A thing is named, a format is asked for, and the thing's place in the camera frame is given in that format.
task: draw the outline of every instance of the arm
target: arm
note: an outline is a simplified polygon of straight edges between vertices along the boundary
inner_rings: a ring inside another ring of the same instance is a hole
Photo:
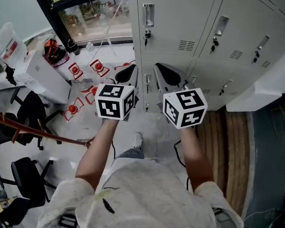
[[[180,129],[180,140],[193,191],[204,182],[214,181],[211,165],[200,148],[194,129],[191,127]]]
[[[86,180],[92,185],[94,190],[96,190],[104,172],[118,122],[118,120],[112,119],[104,121],[90,148],[79,162],[76,177]]]

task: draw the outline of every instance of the shoe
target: shoe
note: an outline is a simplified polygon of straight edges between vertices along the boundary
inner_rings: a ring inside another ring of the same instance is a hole
[[[142,150],[142,143],[143,143],[143,137],[140,133],[135,133],[133,138],[132,138],[132,145],[133,148],[139,148],[140,150]]]

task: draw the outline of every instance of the white wall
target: white wall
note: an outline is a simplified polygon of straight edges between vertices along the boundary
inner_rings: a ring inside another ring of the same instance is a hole
[[[229,112],[252,112],[285,93],[285,54],[250,88],[226,105]]]
[[[22,40],[50,28],[36,0],[0,0],[0,28],[6,22],[14,24],[14,29]]]

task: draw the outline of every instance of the office chair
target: office chair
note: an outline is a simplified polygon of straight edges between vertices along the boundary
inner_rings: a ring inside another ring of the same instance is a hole
[[[17,117],[13,113],[6,113],[5,116],[15,122],[18,122]],[[0,123],[0,144],[11,141],[15,132],[16,129]],[[16,141],[22,145],[27,144],[26,140],[22,138],[22,134],[18,135]]]
[[[11,170],[15,181],[4,179],[0,176],[0,185],[4,189],[4,183],[17,185],[24,198],[16,198],[6,209],[0,213],[0,221],[8,222],[9,226],[18,225],[31,208],[41,207],[45,202],[50,202],[44,186],[56,189],[44,177],[53,161],[49,160],[40,175],[35,164],[36,160],[29,157],[22,158],[11,163]]]
[[[50,120],[52,120],[57,114],[62,114],[63,111],[57,110],[53,114],[51,114],[50,116],[47,117],[45,107],[48,107],[48,104],[44,104],[41,101],[40,97],[33,91],[29,92],[27,97],[25,97],[24,101],[22,101],[17,96],[19,90],[20,90],[20,88],[16,88],[11,99],[10,99],[11,104],[14,101],[16,101],[20,104],[20,108],[17,112],[18,122],[21,124],[27,125],[27,121],[28,121],[29,127],[41,130],[39,123],[38,123],[38,119],[39,119],[41,121],[41,124],[42,124],[44,130],[46,132],[52,134],[52,132],[47,127],[47,123]],[[33,137],[38,138],[38,148],[40,150],[43,150],[43,146],[40,145],[42,137],[32,135],[32,134],[27,134],[27,133],[22,136],[22,138],[24,138],[25,141],[27,141],[27,142],[31,142]]]

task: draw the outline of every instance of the wooden floor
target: wooden floor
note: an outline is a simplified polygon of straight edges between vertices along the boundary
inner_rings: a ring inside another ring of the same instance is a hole
[[[249,141],[245,113],[207,112],[196,132],[231,207],[241,215],[248,182]]]

